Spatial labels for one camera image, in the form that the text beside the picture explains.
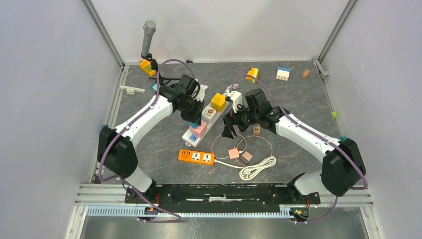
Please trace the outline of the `white cube socket adapter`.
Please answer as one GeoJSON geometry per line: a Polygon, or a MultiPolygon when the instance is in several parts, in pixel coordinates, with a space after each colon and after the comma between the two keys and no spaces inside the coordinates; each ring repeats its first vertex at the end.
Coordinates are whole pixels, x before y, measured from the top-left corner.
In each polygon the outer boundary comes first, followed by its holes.
{"type": "Polygon", "coordinates": [[[206,124],[211,124],[215,120],[217,113],[218,111],[214,109],[213,107],[211,107],[210,105],[204,107],[202,111],[203,121],[206,124]]]}

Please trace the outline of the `large pink cube adapter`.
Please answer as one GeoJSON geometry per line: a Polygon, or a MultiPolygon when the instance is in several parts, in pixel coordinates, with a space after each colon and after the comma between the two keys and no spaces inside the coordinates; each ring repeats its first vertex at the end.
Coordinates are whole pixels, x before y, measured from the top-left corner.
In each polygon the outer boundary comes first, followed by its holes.
{"type": "Polygon", "coordinates": [[[202,138],[208,130],[208,125],[204,121],[201,122],[201,125],[192,123],[189,126],[189,130],[196,137],[202,138]]]}

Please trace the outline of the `yellow cube socket adapter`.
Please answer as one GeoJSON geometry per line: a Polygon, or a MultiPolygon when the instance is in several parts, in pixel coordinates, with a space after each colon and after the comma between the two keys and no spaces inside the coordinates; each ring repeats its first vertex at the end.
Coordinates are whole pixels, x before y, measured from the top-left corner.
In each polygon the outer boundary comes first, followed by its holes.
{"type": "Polygon", "coordinates": [[[220,93],[216,93],[211,99],[211,107],[217,112],[222,112],[226,107],[226,104],[227,101],[225,100],[225,96],[220,93]]]}

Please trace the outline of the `white multicolour power strip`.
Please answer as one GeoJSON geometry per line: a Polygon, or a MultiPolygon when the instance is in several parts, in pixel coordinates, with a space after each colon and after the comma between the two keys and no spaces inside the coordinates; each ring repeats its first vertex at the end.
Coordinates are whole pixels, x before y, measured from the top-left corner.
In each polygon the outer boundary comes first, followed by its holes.
{"type": "Polygon", "coordinates": [[[186,146],[197,147],[204,139],[209,130],[221,117],[223,111],[227,108],[227,104],[222,108],[221,112],[217,111],[211,106],[211,103],[206,105],[202,111],[202,123],[199,127],[193,128],[189,126],[186,132],[182,135],[182,140],[186,146]]]}

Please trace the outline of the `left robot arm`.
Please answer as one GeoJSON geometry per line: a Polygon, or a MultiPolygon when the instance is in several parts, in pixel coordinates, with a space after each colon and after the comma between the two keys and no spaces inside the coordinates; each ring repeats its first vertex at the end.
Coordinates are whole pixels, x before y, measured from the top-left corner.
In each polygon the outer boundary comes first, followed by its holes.
{"type": "Polygon", "coordinates": [[[97,161],[137,189],[145,203],[156,198],[154,180],[138,165],[135,148],[144,136],[161,120],[179,111],[182,120],[200,124],[208,87],[197,79],[183,75],[172,85],[162,85],[150,102],[126,122],[115,128],[104,127],[99,134],[97,161]]]}

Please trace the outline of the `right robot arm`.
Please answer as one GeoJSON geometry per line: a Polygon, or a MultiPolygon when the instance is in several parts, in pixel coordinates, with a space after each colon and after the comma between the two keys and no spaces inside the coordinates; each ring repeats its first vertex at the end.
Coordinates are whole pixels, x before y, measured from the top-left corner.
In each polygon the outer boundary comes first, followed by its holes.
{"type": "Polygon", "coordinates": [[[271,106],[262,89],[254,89],[245,96],[238,91],[226,91],[225,100],[232,109],[223,116],[222,137],[235,138],[235,126],[241,132],[257,124],[274,134],[287,138],[305,149],[322,164],[314,173],[303,173],[291,181],[287,190],[293,203],[302,202],[308,194],[328,191],[342,197],[347,191],[356,189],[366,174],[366,169],[355,141],[341,141],[321,133],[296,118],[287,109],[271,106]]]}

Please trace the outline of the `wooden letter cube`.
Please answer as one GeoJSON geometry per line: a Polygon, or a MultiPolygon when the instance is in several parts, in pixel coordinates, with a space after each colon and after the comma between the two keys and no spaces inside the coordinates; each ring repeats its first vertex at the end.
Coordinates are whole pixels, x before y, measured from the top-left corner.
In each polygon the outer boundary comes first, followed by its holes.
{"type": "Polygon", "coordinates": [[[254,126],[252,129],[253,135],[260,135],[261,134],[261,127],[260,126],[254,126]]]}

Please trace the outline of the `small pink charger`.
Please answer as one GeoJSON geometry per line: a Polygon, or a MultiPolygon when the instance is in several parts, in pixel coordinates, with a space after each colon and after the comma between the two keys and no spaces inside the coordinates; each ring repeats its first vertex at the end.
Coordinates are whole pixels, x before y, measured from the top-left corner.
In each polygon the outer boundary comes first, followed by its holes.
{"type": "Polygon", "coordinates": [[[233,148],[228,150],[229,158],[230,159],[237,159],[239,158],[239,150],[237,148],[233,148]]]}

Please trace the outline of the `dusty pink usb adapter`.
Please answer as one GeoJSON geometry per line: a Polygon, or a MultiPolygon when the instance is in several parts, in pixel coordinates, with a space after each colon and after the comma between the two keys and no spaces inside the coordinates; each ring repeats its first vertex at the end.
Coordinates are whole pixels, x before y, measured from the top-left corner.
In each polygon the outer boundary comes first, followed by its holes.
{"type": "Polygon", "coordinates": [[[252,158],[253,158],[253,155],[251,153],[244,151],[239,158],[239,162],[242,165],[248,165],[252,158]]]}

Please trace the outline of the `orange power strip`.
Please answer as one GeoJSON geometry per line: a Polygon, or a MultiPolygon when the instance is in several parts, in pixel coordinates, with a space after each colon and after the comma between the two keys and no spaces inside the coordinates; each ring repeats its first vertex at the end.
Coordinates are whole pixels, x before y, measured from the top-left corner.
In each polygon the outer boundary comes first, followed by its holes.
{"type": "Polygon", "coordinates": [[[210,152],[199,152],[187,149],[181,149],[178,154],[178,160],[182,162],[195,163],[200,165],[214,165],[215,156],[210,152]]]}

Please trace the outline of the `orange green toy blocks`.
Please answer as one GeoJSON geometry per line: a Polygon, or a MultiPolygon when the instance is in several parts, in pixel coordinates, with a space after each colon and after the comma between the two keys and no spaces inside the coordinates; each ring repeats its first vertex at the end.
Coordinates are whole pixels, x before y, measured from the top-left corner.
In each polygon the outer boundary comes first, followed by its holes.
{"type": "Polygon", "coordinates": [[[246,80],[250,80],[252,83],[256,83],[256,79],[259,77],[259,69],[252,67],[248,72],[247,76],[245,77],[246,80]]]}

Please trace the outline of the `white flat plastic piece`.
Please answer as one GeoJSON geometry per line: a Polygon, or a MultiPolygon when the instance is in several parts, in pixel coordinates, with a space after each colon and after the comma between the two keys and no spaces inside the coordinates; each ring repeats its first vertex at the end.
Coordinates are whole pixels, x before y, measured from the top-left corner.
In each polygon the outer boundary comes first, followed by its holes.
{"type": "Polygon", "coordinates": [[[124,90],[129,95],[134,95],[135,93],[145,93],[145,89],[130,87],[125,85],[120,85],[119,87],[121,90],[124,90]]]}

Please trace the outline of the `brown wooden block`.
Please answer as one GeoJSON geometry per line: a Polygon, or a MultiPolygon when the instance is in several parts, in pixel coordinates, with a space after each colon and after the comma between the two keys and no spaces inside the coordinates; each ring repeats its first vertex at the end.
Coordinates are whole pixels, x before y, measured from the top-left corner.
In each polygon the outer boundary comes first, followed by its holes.
{"type": "Polygon", "coordinates": [[[310,70],[306,69],[302,74],[301,74],[301,78],[302,79],[306,79],[308,77],[308,75],[310,74],[310,70]]]}

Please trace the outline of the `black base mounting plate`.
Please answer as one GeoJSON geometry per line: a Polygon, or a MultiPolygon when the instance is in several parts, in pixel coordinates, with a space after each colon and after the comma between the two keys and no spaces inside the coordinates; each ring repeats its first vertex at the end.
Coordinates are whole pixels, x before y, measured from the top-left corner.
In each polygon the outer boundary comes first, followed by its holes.
{"type": "Polygon", "coordinates": [[[145,198],[173,213],[275,213],[280,205],[320,204],[289,184],[161,184],[145,198]]]}

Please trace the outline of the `grey microphone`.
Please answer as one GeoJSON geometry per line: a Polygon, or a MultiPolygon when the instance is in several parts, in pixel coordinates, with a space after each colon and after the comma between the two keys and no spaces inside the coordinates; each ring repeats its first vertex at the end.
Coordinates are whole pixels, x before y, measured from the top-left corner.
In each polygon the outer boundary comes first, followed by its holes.
{"type": "Polygon", "coordinates": [[[156,22],[153,20],[147,20],[143,26],[144,35],[143,35],[143,43],[141,49],[141,57],[144,59],[148,58],[149,50],[152,42],[152,38],[154,33],[156,32],[157,26],[156,22]]]}

